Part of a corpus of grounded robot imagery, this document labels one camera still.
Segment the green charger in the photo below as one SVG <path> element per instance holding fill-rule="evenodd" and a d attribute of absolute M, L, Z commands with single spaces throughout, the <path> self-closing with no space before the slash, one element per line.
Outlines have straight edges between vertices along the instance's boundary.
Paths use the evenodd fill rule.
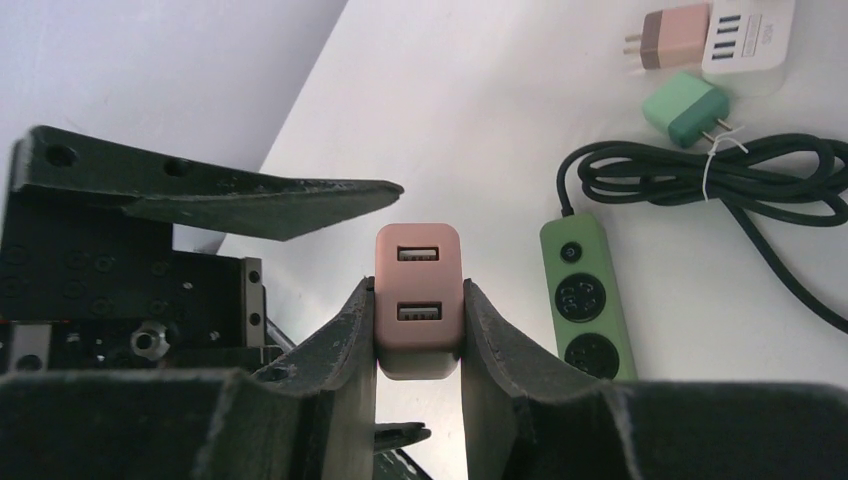
<path fill-rule="evenodd" d="M 680 148 L 712 135 L 730 114 L 730 97 L 721 89 L 690 73 L 679 72 L 642 103 L 645 120 Z"/>

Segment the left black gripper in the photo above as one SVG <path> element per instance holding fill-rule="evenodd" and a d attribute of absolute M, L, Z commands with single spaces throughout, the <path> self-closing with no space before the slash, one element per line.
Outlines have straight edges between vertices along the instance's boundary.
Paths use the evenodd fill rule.
<path fill-rule="evenodd" d="M 287 241 L 404 192 L 386 180 L 238 170 L 46 125 L 15 143 L 9 187 L 5 371 L 257 370 L 294 347 L 267 317 L 260 260 L 177 251 L 170 224 Z"/>

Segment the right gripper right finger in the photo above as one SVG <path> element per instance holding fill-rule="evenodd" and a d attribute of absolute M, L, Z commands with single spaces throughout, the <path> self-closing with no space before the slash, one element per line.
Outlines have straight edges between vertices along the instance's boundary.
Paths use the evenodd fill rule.
<path fill-rule="evenodd" d="M 847 393 L 824 384 L 608 381 L 464 283 L 472 479 L 843 479 Z"/>

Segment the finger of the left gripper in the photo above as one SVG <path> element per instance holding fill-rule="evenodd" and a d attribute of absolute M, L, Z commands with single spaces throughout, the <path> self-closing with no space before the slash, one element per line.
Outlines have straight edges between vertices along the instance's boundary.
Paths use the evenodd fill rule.
<path fill-rule="evenodd" d="M 431 435 L 432 431 L 423 422 L 379 423 L 374 427 L 374 453 L 402 449 Z"/>

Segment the pink charger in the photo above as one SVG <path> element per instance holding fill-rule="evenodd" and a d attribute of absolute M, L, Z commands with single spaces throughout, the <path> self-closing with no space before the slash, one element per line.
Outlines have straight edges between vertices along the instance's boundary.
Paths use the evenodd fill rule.
<path fill-rule="evenodd" d="M 461 244 L 445 223 L 395 223 L 376 237 L 374 337 L 395 381 L 440 380 L 465 337 Z"/>
<path fill-rule="evenodd" d="M 711 7 L 707 3 L 656 10 L 645 15 L 641 32 L 625 37 L 625 55 L 639 57 L 646 71 L 699 63 Z"/>

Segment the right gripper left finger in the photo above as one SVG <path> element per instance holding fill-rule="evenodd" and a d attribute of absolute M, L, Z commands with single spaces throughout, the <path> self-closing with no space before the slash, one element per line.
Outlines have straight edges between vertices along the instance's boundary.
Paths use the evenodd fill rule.
<path fill-rule="evenodd" d="M 368 479 L 374 282 L 289 354 L 240 369 L 1 380 L 5 479 Z"/>

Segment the white power strip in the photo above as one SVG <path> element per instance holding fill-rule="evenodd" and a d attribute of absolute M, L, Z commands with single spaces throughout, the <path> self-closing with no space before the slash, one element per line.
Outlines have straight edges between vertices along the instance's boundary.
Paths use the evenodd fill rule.
<path fill-rule="evenodd" d="M 702 77 L 737 97 L 778 91 L 786 77 L 795 10 L 795 0 L 713 1 Z"/>

